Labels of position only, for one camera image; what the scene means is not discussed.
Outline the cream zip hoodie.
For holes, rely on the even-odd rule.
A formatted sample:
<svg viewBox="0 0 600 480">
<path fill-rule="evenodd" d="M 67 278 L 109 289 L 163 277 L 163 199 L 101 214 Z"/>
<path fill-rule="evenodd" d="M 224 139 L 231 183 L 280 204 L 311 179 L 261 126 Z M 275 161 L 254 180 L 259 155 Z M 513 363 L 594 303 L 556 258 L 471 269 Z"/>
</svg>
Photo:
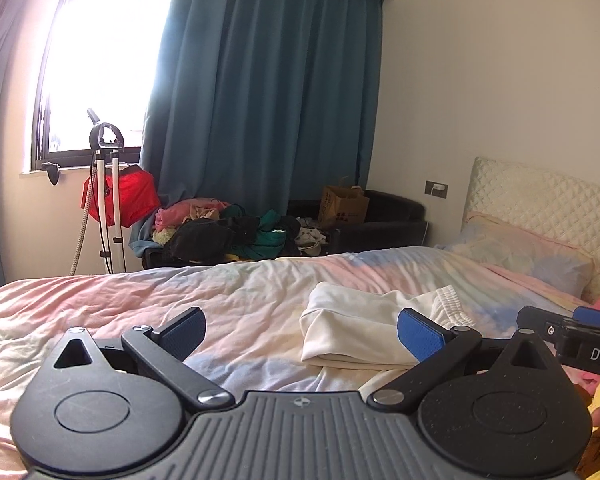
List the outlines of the cream zip hoodie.
<svg viewBox="0 0 600 480">
<path fill-rule="evenodd" d="M 475 327 L 451 286 L 406 296 L 383 295 L 321 282 L 300 314 L 301 361 L 350 370 L 409 368 L 437 351 L 422 330 L 399 335 L 399 314 L 412 308 L 446 330 Z"/>
</svg>

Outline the pile of clothes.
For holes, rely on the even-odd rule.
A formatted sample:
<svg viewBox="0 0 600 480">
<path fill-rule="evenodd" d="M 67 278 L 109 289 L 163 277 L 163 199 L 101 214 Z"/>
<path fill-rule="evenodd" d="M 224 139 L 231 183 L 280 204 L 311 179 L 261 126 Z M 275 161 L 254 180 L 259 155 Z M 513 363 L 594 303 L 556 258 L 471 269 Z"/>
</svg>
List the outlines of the pile of clothes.
<svg viewBox="0 0 600 480">
<path fill-rule="evenodd" d="M 143 268 L 319 256 L 329 237 L 307 215 L 310 210 L 302 204 L 288 214 L 271 209 L 254 216 L 243 206 L 215 198 L 182 200 L 156 213 Z"/>
</svg>

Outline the pastel pillow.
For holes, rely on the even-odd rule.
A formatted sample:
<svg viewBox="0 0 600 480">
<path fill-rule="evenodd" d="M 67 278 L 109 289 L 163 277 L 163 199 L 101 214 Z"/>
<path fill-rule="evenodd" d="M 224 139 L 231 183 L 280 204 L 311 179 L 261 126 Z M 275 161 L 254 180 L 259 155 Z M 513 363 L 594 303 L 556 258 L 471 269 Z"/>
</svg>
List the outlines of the pastel pillow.
<svg viewBox="0 0 600 480">
<path fill-rule="evenodd" d="M 600 264 L 584 249 L 478 212 L 469 215 L 457 238 L 437 248 L 579 299 L 600 273 Z"/>
</svg>

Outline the quilted white headboard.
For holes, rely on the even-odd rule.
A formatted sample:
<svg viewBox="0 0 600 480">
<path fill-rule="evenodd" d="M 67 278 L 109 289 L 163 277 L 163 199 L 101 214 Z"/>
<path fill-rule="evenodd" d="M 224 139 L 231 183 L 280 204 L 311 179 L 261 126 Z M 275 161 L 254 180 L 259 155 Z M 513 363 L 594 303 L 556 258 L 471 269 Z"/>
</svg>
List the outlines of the quilted white headboard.
<svg viewBox="0 0 600 480">
<path fill-rule="evenodd" d="M 498 219 L 583 250 L 596 264 L 583 298 L 600 299 L 600 185 L 519 162 L 478 157 L 471 169 L 463 220 L 475 216 Z"/>
</svg>

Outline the red bag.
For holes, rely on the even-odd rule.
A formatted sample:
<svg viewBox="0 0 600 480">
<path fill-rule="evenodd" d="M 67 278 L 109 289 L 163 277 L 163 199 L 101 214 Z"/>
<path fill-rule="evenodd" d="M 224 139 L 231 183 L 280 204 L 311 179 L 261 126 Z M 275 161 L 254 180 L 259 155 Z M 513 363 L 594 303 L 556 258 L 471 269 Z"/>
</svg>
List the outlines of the red bag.
<svg viewBox="0 0 600 480">
<path fill-rule="evenodd" d="M 81 208 L 86 205 L 87 194 L 92 193 L 88 214 L 98 220 L 97 176 L 83 183 Z M 129 229 L 137 221 L 149 216 L 160 207 L 152 175 L 140 166 L 127 166 L 119 174 L 120 223 Z"/>
</svg>

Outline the brown paper bag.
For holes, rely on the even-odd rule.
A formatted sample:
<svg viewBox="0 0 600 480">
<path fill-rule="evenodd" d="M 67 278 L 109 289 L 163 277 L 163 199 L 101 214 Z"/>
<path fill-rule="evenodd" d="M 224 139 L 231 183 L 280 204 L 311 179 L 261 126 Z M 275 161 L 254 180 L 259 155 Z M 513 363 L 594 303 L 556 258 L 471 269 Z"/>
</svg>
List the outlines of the brown paper bag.
<svg viewBox="0 0 600 480">
<path fill-rule="evenodd" d="M 335 185 L 323 188 L 317 222 L 329 230 L 346 224 L 360 224 L 365 220 L 370 199 L 357 184 L 350 185 L 349 177 L 342 177 Z"/>
</svg>

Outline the garment steamer stand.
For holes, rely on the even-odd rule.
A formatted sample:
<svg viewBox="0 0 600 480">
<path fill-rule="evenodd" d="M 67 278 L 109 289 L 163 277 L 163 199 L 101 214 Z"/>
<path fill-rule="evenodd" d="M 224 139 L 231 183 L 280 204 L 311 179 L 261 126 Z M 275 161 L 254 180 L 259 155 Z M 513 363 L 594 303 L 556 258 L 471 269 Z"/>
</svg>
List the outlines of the garment steamer stand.
<svg viewBox="0 0 600 480">
<path fill-rule="evenodd" d="M 76 251 L 70 266 L 70 275 L 76 274 L 85 240 L 91 206 L 95 206 L 100 239 L 99 257 L 108 274 L 114 273 L 114 255 L 118 255 L 122 271 L 126 271 L 123 248 L 120 196 L 120 155 L 124 150 L 124 137 L 111 122 L 104 122 L 89 107 L 86 110 L 92 128 L 88 135 L 92 154 L 90 174 L 86 181 L 86 195 Z"/>
</svg>

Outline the wall socket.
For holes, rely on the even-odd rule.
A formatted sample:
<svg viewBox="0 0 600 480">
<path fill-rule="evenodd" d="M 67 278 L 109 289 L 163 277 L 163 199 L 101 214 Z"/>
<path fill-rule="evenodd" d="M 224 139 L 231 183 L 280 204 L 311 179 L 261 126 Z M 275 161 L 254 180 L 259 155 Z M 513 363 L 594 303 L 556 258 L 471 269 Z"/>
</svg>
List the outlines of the wall socket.
<svg viewBox="0 0 600 480">
<path fill-rule="evenodd" d="M 430 196 L 434 196 L 437 198 L 442 198 L 442 200 L 446 199 L 446 196 L 448 196 L 448 191 L 449 191 L 449 185 L 441 183 L 441 182 L 434 182 L 434 181 L 427 181 L 425 183 L 425 194 L 426 195 L 430 195 Z"/>
</svg>

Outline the window frame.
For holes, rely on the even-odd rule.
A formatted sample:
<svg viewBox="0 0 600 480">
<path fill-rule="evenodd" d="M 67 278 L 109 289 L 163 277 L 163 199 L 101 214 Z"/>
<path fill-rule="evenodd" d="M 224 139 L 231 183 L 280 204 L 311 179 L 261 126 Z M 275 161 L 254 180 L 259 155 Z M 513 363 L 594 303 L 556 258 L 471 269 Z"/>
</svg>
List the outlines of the window frame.
<svg viewBox="0 0 600 480">
<path fill-rule="evenodd" d="M 104 120 L 135 164 L 171 0 L 58 0 L 42 54 L 32 118 L 31 166 L 91 162 L 90 131 Z"/>
</svg>

